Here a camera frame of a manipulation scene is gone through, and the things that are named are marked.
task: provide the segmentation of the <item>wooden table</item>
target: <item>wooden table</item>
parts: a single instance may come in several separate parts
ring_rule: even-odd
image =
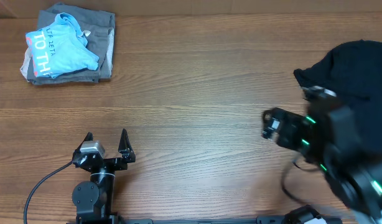
[[[296,68],[343,42],[382,41],[382,13],[119,17],[110,82],[33,86],[19,73],[36,19],[0,20],[0,223],[93,132],[117,156],[126,128],[136,163],[117,173],[126,218],[241,218],[299,205],[280,190],[294,153],[261,138],[261,113],[303,113]],[[73,166],[42,184],[29,223],[74,221]],[[293,170],[289,190],[344,209],[321,174]]]

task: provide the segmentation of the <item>table surface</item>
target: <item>table surface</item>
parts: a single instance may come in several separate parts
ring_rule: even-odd
[[[66,164],[87,132],[117,156],[126,128],[136,163],[117,173],[114,210],[155,220],[250,218],[299,205],[279,179],[294,153],[261,137],[261,113],[303,113],[292,74],[351,40],[382,41],[382,13],[118,17],[110,82],[33,86],[19,72],[36,19],[0,20],[0,223]],[[29,223],[74,221],[71,166],[36,191]],[[320,173],[289,190],[345,209]]]

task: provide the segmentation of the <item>wood grain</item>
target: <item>wood grain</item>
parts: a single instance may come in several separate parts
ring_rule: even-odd
[[[279,178],[294,154],[260,137],[262,111],[303,113],[293,69],[342,42],[382,41],[382,13],[119,17],[110,82],[32,86],[19,68],[35,24],[0,20],[0,223],[22,222],[30,190],[88,131],[115,156],[122,128],[137,155],[116,179],[124,217],[287,213],[298,205]],[[29,223],[73,221],[80,180],[88,174],[70,167],[46,181]],[[287,184],[344,209],[320,174],[294,170]]]

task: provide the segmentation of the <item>gray cloth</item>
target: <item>gray cloth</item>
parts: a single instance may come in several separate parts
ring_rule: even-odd
[[[71,14],[79,23],[82,30],[90,31],[87,36],[87,49],[96,54],[100,59],[98,69],[79,70],[65,73],[57,78],[35,77],[32,61],[30,61],[27,72],[27,80],[35,85],[65,83],[65,82],[94,82],[99,79],[111,78],[113,35],[115,27],[115,16],[105,11],[92,11],[76,6],[68,6],[57,3],[46,11],[39,12],[37,29],[41,29],[53,23],[55,15],[61,12]]]

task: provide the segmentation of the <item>stack of folded cloth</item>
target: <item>stack of folded cloth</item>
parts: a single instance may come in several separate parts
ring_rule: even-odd
[[[55,28],[57,31],[54,36],[51,30]],[[26,35],[30,48],[25,52],[21,73],[28,82],[35,85],[65,82],[98,83],[100,79],[111,78],[115,14],[57,3],[39,12],[37,30]],[[56,40],[53,43],[53,39],[57,39],[58,35],[69,36],[69,34],[62,34],[68,32],[67,30],[71,31],[71,36],[68,38],[76,47],[68,44],[67,40]],[[38,40],[45,40],[45,42],[38,43]],[[42,47],[44,47],[43,55],[38,52]],[[54,69],[47,68],[46,63],[64,68],[62,71],[65,73],[54,73]],[[41,66],[43,69],[39,71],[44,73],[34,71],[35,68],[39,69],[37,66],[39,68]]]

